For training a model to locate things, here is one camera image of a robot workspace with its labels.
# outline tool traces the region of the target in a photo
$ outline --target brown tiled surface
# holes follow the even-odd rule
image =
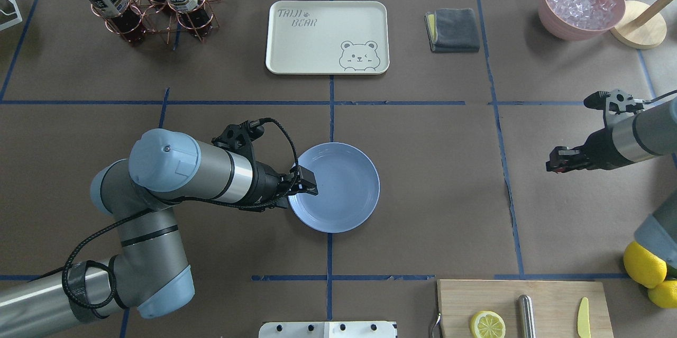
[[[24,19],[33,1],[19,0]],[[384,75],[276,76],[264,67],[275,1],[223,0],[213,7],[220,30],[205,44],[182,35],[171,51],[155,39],[130,48],[85,0],[37,0],[10,76],[26,21],[0,34],[0,290],[63,265],[111,222],[90,203],[89,183],[161,119],[209,141],[228,124],[269,116],[299,153],[332,140],[363,150],[380,176],[373,215],[328,236],[291,210],[177,206],[193,301],[157,319],[132,310],[122,331],[117,314],[56,336],[256,336],[266,321],[327,318],[389,319],[399,336],[426,336],[432,276],[520,275],[602,280],[617,338],[672,336],[675,311],[653,306],[619,262],[672,191],[672,158],[563,175],[544,162],[554,146],[578,145],[602,128],[599,112],[575,105],[591,92],[646,98],[648,80],[657,94],[672,89],[674,35],[643,53],[647,79],[637,51],[610,34],[584,42],[549,35],[537,0],[375,0],[388,10]],[[483,15],[488,51],[430,53],[423,15],[445,7],[473,8],[480,32]],[[674,23],[672,10],[665,16]],[[254,146],[280,172],[292,164],[275,126]],[[118,253],[108,235],[78,258]]]

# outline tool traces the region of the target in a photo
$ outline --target wooden cutting board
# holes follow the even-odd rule
[[[522,338],[520,295],[533,300],[538,338],[578,338],[576,317],[582,297],[590,302],[592,338],[614,338],[604,288],[596,281],[438,280],[442,335],[472,338],[472,316],[491,310],[505,321],[506,338]]]

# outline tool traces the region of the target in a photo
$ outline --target bear drawing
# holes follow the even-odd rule
[[[341,54],[338,63],[345,71],[374,72],[380,64],[377,47],[377,43],[374,41],[368,41],[365,44],[353,44],[351,41],[342,42],[343,54]]]

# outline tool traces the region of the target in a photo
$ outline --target blue plate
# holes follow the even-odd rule
[[[317,195],[297,194],[289,202],[298,219],[322,232],[345,232],[362,224],[379,201],[377,168],[363,152],[340,142],[322,143],[298,157],[311,170]]]

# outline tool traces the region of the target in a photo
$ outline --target folded towel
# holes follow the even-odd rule
[[[471,8],[439,8],[425,15],[430,50],[435,53],[477,52],[479,35]]]

